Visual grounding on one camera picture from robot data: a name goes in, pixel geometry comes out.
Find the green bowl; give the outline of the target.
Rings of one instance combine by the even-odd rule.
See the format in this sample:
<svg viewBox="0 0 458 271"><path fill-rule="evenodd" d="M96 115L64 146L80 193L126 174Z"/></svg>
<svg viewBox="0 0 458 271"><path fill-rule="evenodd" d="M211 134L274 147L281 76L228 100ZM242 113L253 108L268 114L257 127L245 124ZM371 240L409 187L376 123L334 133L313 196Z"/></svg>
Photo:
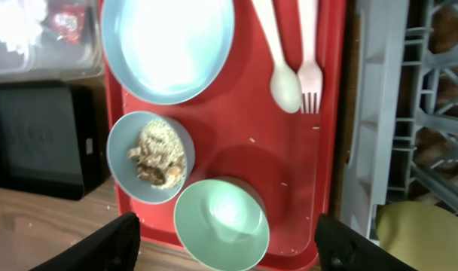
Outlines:
<svg viewBox="0 0 458 271"><path fill-rule="evenodd" d="M266 254L270 225L264 201L230 176L197 181L176 201L173 222L185 250L214 270L248 270Z"/></svg>

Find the small blue bowl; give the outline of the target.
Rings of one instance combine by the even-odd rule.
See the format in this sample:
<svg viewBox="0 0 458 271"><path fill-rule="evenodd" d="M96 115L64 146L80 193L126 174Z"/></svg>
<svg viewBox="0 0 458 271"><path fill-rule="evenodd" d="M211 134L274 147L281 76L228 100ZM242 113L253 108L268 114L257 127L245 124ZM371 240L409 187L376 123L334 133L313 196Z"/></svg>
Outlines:
<svg viewBox="0 0 458 271"><path fill-rule="evenodd" d="M144 181L136 172L136 163L128 154L139 143L143 128L160 121L176 134L182 147L182 179L174 187L162 189L150 181ZM148 111L134 111L123 116L113 126L107 143L107 161L119 186L132 198L147 204L161 204L174 198L191 174L195 163L194 142L188 131L176 120Z"/></svg>

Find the white napkin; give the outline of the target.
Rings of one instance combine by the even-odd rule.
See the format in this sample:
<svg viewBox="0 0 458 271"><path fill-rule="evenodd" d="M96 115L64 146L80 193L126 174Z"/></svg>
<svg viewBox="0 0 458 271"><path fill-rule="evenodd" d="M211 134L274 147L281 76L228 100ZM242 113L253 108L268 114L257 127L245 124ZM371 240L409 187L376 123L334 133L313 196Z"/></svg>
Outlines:
<svg viewBox="0 0 458 271"><path fill-rule="evenodd" d="M0 0L0 42L8 52L27 53L42 34L47 15L46 0Z"/></svg>

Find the food scraps with rice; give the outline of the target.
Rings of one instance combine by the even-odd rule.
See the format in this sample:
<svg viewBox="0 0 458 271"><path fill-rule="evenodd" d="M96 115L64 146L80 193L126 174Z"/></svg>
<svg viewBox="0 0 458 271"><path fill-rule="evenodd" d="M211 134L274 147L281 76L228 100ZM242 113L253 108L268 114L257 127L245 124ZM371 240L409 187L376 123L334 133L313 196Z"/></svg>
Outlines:
<svg viewBox="0 0 458 271"><path fill-rule="evenodd" d="M160 190L174 188L186 176L182 141L162 119L152 120L142 128L127 159L136 164L137 178Z"/></svg>

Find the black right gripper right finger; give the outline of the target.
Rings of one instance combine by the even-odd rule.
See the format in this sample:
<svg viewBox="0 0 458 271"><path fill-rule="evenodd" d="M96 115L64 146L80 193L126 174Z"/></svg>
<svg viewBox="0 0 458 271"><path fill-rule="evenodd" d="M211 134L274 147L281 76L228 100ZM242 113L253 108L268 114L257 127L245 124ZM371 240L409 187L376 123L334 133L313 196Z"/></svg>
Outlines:
<svg viewBox="0 0 458 271"><path fill-rule="evenodd" d="M328 215L318 218L315 242L322 271L416 271Z"/></svg>

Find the yellow plastic cup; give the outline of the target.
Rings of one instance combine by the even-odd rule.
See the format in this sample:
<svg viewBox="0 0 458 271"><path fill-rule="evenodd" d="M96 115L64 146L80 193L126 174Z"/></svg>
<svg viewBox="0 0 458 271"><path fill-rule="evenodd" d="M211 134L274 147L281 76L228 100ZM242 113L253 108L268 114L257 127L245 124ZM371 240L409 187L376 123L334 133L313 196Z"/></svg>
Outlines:
<svg viewBox="0 0 458 271"><path fill-rule="evenodd" d="M377 213L380 247L416 270L458 270L458 217L421 202L397 202Z"/></svg>

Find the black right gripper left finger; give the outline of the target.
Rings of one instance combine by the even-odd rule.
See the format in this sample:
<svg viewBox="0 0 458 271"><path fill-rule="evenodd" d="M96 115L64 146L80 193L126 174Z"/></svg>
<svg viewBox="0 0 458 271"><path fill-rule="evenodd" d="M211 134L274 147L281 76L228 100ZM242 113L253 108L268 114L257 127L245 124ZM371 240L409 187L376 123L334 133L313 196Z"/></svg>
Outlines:
<svg viewBox="0 0 458 271"><path fill-rule="evenodd" d="M133 271L140 230L136 214L125 213L32 271Z"/></svg>

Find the red sauce packet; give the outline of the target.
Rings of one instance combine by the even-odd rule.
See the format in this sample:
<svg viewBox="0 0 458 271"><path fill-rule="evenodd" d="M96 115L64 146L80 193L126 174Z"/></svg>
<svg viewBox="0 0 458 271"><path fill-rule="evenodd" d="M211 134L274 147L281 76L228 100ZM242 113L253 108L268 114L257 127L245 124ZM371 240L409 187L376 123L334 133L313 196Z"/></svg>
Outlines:
<svg viewBox="0 0 458 271"><path fill-rule="evenodd" d="M50 15L50 27L65 42L79 44L84 30L86 10L86 5L58 5Z"/></svg>

